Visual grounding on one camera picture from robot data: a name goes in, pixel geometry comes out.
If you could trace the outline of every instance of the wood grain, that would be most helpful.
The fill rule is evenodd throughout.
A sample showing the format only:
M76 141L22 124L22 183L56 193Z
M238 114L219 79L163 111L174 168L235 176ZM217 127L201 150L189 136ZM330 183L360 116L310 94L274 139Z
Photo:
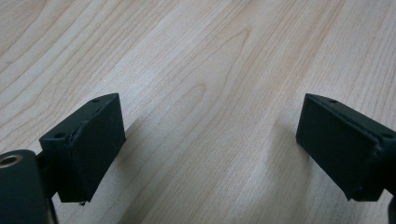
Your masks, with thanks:
M396 129L396 1L0 2L0 152L118 92L127 142L61 223L387 223L295 142L306 92Z

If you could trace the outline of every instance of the round hole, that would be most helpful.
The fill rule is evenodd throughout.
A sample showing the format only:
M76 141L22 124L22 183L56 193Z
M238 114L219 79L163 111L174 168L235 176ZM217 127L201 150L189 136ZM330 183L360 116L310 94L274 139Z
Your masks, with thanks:
M66 136L66 133L56 133L55 135L53 135L54 138L62 138L65 136Z
M7 168L8 166L12 166L18 163L22 159L21 155L11 155L0 159L0 169Z
M381 133L381 135L386 137L386 138L393 138L393 135L391 135L389 133Z

